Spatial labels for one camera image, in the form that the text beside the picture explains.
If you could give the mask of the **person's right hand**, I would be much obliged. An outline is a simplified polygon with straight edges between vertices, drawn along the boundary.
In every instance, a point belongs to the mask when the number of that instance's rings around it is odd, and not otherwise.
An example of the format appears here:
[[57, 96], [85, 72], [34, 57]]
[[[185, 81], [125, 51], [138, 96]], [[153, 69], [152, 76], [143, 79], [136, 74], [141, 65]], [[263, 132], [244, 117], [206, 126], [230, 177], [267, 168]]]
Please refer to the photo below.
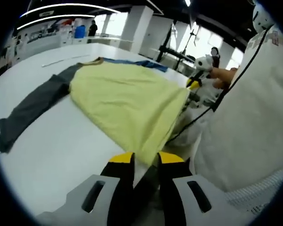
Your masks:
[[227, 70], [213, 67], [209, 72], [210, 77], [214, 79], [213, 87], [216, 89], [229, 88], [237, 70], [237, 68], [231, 68], [230, 70]]

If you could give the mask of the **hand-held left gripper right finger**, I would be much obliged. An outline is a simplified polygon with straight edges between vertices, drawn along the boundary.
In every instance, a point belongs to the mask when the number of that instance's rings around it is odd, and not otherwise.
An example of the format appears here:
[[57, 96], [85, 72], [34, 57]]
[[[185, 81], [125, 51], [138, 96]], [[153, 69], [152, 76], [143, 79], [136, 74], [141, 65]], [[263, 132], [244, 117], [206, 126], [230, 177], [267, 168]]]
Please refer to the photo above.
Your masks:
[[193, 175], [185, 161], [158, 153], [158, 177], [165, 225], [246, 226], [250, 214], [237, 210], [226, 195], [205, 178]]

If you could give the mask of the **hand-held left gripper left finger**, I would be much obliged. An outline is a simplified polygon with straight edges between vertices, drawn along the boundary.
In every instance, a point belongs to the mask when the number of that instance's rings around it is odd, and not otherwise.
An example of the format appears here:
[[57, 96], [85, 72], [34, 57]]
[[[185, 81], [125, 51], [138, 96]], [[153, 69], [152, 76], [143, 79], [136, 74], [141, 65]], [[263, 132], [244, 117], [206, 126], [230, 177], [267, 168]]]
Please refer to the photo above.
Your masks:
[[132, 152], [112, 157], [99, 175], [93, 174], [66, 196], [53, 212], [36, 217], [41, 226], [129, 226], [135, 156]]

